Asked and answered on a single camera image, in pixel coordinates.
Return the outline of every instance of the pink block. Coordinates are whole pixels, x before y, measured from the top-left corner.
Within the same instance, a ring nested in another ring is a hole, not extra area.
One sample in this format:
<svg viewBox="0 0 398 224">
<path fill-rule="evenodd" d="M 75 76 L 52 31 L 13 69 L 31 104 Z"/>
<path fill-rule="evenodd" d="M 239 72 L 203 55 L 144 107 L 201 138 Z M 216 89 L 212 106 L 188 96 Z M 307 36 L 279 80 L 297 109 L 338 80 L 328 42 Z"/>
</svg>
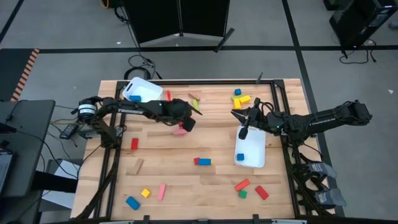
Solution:
<svg viewBox="0 0 398 224">
<path fill-rule="evenodd" d="M 159 194 L 157 195 L 158 200 L 163 200 L 164 191 L 166 190 L 166 184 L 161 184 Z"/>
<path fill-rule="evenodd" d="M 188 131 L 184 130 L 184 129 L 176 129 L 173 131 L 174 135 L 183 135 L 183 134 L 187 134 Z"/>
</svg>

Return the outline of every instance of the black metal frame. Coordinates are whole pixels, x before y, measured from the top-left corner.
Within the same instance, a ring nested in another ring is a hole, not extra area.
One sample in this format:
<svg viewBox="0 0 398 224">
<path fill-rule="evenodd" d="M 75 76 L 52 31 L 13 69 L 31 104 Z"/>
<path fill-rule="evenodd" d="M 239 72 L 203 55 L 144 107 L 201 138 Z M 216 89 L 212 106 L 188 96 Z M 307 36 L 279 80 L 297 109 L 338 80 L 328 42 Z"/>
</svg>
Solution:
<svg viewBox="0 0 398 224">
<path fill-rule="evenodd" d="M 150 82 L 157 84 L 157 85 L 247 85 L 247 84 L 256 84 L 257 80 L 256 79 L 249 79 L 249 80 L 151 80 Z M 127 84 L 128 84 L 128 81 L 118 81 L 117 82 L 116 92 L 115 92 L 115 96 L 114 96 L 115 98 L 119 98 L 122 89 Z M 260 85 L 265 84 L 265 85 L 270 86 L 273 103 L 275 105 L 275 110 L 277 110 L 277 111 L 280 111 L 280 106 L 279 106 L 279 101 L 278 101 L 278 96 L 277 96 L 277 89 L 279 89 L 281 96 L 282 96 L 284 111 L 286 113 L 290 114 L 289 102 L 287 100 L 287 94 L 286 94 L 285 85 L 284 85 L 283 80 L 261 80 L 259 82 L 259 84 Z M 126 119 L 126 115 L 122 114 L 119 126 L 124 125 L 125 119 Z M 110 126 L 115 126 L 115 121 L 116 121 L 116 113 L 113 113 L 111 116 Z M 286 142 L 284 138 L 285 137 L 281 136 L 282 150 L 283 150 L 283 154 L 284 154 L 286 169 L 289 170 L 289 167 L 291 165 L 290 154 L 289 154 L 288 146 L 283 143 L 283 142 Z M 105 150 L 99 186 L 101 186 L 103 184 L 104 179 L 106 177 L 106 173 L 108 170 L 108 164 L 109 164 L 110 151 L 111 151 L 111 149 Z M 113 162 L 116 162 L 117 164 L 119 163 L 120 153 L 121 153 L 120 147 L 115 149 L 115 155 L 114 155 Z M 295 162 L 300 163 L 299 151 L 297 148 L 294 149 L 294 154 L 295 154 Z M 300 214 L 299 204 L 298 204 L 298 200 L 297 200 L 297 194 L 295 193 L 294 178 L 293 178 L 293 175 L 289 171 L 287 171 L 287 177 L 288 177 L 288 181 L 289 181 L 289 190 L 290 190 L 290 194 L 292 197 L 294 215 L 295 215 L 295 218 L 300 219 L 300 217 L 302 215 Z M 117 178 L 117 175 L 114 176 L 113 180 L 110 183 L 110 188 L 109 188 L 109 196 L 108 196 L 108 202 L 107 202 L 107 207 L 106 207 L 106 218 L 109 218 L 109 219 L 111 218 L 111 213 L 112 213 L 114 191 L 116 188 L 116 178 Z M 99 217 L 100 210 L 101 210 L 101 202 L 102 202 L 102 200 L 99 200 L 97 206 L 95 207 L 94 218 Z M 212 222 L 212 223 L 271 223 L 272 222 L 271 219 L 259 219 L 258 215 L 253 215 L 253 217 L 254 218 L 250 219 L 250 220 L 206 220 L 206 223 L 208 223 L 208 222 Z M 168 222 L 170 222 L 170 223 L 199 223 L 198 220 L 151 221 L 151 223 L 158 223 L 158 222 L 159 223 L 168 223 Z"/>
</svg>

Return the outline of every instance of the orange and black tape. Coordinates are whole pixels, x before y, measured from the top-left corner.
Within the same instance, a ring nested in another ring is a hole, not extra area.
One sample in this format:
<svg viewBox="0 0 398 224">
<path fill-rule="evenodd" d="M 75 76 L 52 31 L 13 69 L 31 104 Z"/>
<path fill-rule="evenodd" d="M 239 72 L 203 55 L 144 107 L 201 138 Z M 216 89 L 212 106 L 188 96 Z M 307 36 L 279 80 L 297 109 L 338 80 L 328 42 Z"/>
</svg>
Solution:
<svg viewBox="0 0 398 224">
<path fill-rule="evenodd" d="M 34 49 L 32 53 L 30 53 L 30 57 L 26 63 L 25 69 L 22 72 L 21 78 L 19 79 L 19 82 L 17 84 L 17 87 L 14 90 L 14 93 L 12 94 L 11 101 L 18 101 L 19 97 L 21 96 L 22 90 L 25 87 L 26 81 L 29 78 L 30 71 L 32 71 L 33 64 L 36 61 L 37 56 L 39 55 L 39 50 Z"/>
</svg>

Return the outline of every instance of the floor mat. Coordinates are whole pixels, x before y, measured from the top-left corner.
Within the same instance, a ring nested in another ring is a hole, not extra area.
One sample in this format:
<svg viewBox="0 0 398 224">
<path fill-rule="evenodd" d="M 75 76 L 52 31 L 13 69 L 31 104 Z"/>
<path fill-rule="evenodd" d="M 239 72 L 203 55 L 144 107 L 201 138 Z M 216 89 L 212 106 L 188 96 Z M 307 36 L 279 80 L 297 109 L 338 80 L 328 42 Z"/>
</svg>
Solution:
<svg viewBox="0 0 398 224">
<path fill-rule="evenodd" d="M 38 49 L 0 49 L 0 100 L 19 99 L 38 54 Z"/>
</svg>

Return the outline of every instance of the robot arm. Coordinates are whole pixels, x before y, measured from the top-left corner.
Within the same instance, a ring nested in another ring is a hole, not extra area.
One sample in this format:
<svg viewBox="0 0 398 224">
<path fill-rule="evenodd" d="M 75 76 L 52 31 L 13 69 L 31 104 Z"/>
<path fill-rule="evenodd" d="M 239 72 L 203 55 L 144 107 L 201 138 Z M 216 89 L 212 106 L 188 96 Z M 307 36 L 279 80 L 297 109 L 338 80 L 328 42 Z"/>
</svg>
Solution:
<svg viewBox="0 0 398 224">
<path fill-rule="evenodd" d="M 264 106 L 271 111 L 266 116 L 263 113 Z M 275 136 L 286 135 L 290 144 L 298 146 L 313 134 L 322 133 L 344 124 L 364 126 L 372 118 L 366 106 L 358 100 L 347 101 L 336 108 L 302 116 L 274 111 L 272 104 L 261 102 L 259 98 L 256 98 L 253 108 L 232 110 L 232 114 L 244 126 L 239 133 L 240 139 L 246 138 L 248 127 L 252 126 Z"/>
<path fill-rule="evenodd" d="M 101 135 L 102 147 L 116 147 L 120 144 L 116 136 L 116 129 L 109 127 L 103 118 L 110 113 L 139 114 L 156 122 L 163 122 L 167 126 L 173 126 L 183 122 L 183 129 L 191 131 L 195 120 L 191 118 L 192 110 L 201 115 L 194 107 L 181 99 L 172 101 L 152 100 L 147 103 L 127 100 L 115 100 L 113 98 L 100 98 L 93 96 L 79 102 L 79 107 L 72 111 L 78 113 L 78 121 L 92 127 Z"/>
</svg>

